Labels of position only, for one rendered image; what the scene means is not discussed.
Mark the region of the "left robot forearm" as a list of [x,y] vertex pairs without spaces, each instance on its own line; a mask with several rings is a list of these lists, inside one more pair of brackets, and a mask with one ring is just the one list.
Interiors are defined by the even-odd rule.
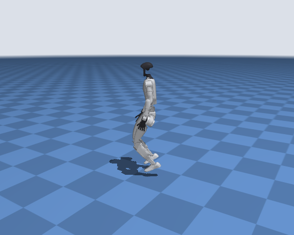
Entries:
[[144,112],[144,116],[142,118],[143,121],[146,121],[147,117],[149,116],[149,112],[151,110],[151,106],[150,106],[150,100],[147,99],[145,101],[145,112]]

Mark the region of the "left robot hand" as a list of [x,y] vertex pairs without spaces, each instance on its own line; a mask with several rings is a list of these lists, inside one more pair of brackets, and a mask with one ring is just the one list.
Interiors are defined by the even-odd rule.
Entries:
[[[143,117],[142,117],[143,118]],[[139,128],[140,128],[140,130],[142,129],[144,129],[144,131],[145,131],[145,127],[146,127],[146,123],[145,122],[147,122],[147,119],[146,119],[146,121],[143,121],[143,120],[141,120],[141,122],[140,123],[138,123],[137,124],[137,126],[139,125]],[[139,129],[138,128],[138,129]]]

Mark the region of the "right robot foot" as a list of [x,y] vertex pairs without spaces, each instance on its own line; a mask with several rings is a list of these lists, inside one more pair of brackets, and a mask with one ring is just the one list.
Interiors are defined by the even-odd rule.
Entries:
[[[156,153],[154,153],[153,154],[153,156],[151,157],[153,160],[154,159],[156,159],[156,158],[158,158],[159,156],[156,154]],[[144,164],[147,164],[148,163],[148,161],[146,160],[145,162],[144,162]]]

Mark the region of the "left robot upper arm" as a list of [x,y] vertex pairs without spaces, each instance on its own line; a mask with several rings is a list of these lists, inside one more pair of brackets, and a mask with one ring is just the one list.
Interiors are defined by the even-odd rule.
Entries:
[[152,83],[152,81],[147,81],[145,83],[145,87],[146,87],[147,97],[150,100],[150,104],[152,104],[153,103],[153,94],[152,94],[153,83]]

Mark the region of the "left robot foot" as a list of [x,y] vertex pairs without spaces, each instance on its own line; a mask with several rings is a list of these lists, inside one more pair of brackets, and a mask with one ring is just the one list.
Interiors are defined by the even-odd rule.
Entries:
[[161,166],[160,163],[156,162],[154,166],[150,165],[147,168],[145,168],[144,171],[148,172],[148,171],[154,170],[156,168],[159,168],[160,166]]

